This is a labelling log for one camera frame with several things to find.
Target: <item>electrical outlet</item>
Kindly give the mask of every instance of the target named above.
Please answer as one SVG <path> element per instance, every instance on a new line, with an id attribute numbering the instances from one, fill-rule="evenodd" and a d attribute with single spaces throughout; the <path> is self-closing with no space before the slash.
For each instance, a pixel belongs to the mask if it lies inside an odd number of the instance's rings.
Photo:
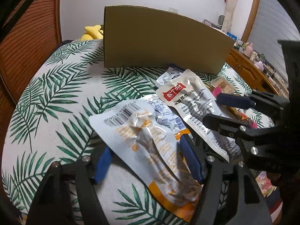
<path id="1" fill-rule="evenodd" d="M 178 9 L 170 7 L 169 8 L 169 12 L 171 12 L 171 13 L 178 13 Z"/>

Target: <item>bedspread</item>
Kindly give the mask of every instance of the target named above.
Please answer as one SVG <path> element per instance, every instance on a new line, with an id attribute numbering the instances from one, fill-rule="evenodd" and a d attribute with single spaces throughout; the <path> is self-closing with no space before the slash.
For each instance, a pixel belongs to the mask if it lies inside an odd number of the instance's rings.
<path id="1" fill-rule="evenodd" d="M 6 194 L 23 213 L 28 213 L 35 192 L 53 161 L 71 163 L 104 145 L 89 125 L 89 116 L 102 113 L 124 99 L 155 93 L 160 68 L 105 68 L 103 41 L 66 44 L 55 51 L 24 90 L 6 135 L 2 179 Z M 197 73 L 204 81 L 217 76 Z M 250 87 L 228 65 L 225 77 L 240 94 Z M 259 128 L 273 126 L 267 116 L 247 110 Z M 76 220 L 82 220 L 72 189 Z M 114 155 L 101 185 L 96 186 L 110 224 L 186 224 L 162 208 L 147 187 Z"/>

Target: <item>cardboard box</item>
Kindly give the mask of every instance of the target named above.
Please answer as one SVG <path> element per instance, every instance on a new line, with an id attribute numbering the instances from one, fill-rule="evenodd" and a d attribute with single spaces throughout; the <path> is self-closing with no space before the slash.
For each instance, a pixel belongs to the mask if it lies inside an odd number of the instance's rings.
<path id="1" fill-rule="evenodd" d="M 201 22 L 138 6 L 104 10 L 105 67 L 167 67 L 217 74 L 234 40 Z"/>

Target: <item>drawer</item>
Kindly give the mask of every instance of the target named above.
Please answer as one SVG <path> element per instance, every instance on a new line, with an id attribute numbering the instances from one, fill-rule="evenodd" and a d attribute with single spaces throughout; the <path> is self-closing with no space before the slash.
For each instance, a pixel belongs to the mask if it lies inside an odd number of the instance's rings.
<path id="1" fill-rule="evenodd" d="M 236 70 L 236 68 L 241 64 L 242 58 L 237 55 L 236 53 L 231 52 L 225 62 L 227 62 L 233 69 Z"/>
<path id="2" fill-rule="evenodd" d="M 257 89 L 263 78 L 255 71 L 254 65 L 250 65 L 242 61 L 235 70 L 242 77 L 243 80 L 250 86 L 251 89 Z"/>

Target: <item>plastic food packet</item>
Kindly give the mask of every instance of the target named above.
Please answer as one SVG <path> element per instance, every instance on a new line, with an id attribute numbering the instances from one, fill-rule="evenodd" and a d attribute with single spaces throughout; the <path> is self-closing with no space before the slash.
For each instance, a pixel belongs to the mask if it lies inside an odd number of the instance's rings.
<path id="1" fill-rule="evenodd" d="M 251 118 L 249 118 L 242 112 L 240 113 L 240 116 L 241 116 L 241 120 L 247 122 L 250 128 L 257 129 L 257 123 L 254 122 Z"/>
<path id="2" fill-rule="evenodd" d="M 181 135 L 188 134 L 192 139 L 191 132 L 185 127 L 181 118 L 171 111 L 171 109 L 156 94 L 146 95 L 140 100 L 148 102 L 155 110 L 155 119 L 158 124 L 171 129 L 179 142 Z"/>
<path id="3" fill-rule="evenodd" d="M 161 86 L 156 94 L 168 106 L 174 107 L 182 119 L 226 161 L 240 156 L 240 149 L 234 139 L 221 136 L 203 125 L 202 118 L 207 113 L 228 118 L 233 116 L 225 107 L 217 105 L 215 97 L 191 70 L 185 70 Z"/>
<path id="4" fill-rule="evenodd" d="M 184 72 L 183 69 L 177 67 L 175 64 L 171 64 L 170 67 L 155 81 L 155 86 L 159 88 L 160 86 L 167 83 L 169 80 L 177 78 Z"/>
<path id="5" fill-rule="evenodd" d="M 89 122 L 167 210 L 190 221 L 202 187 L 180 156 L 173 131 L 157 123 L 149 103 L 122 101 Z"/>
<path id="6" fill-rule="evenodd" d="M 215 87 L 220 87 L 223 93 L 231 94 L 236 90 L 236 88 L 231 84 L 227 79 L 222 76 L 217 77 L 216 79 L 210 82 Z"/>

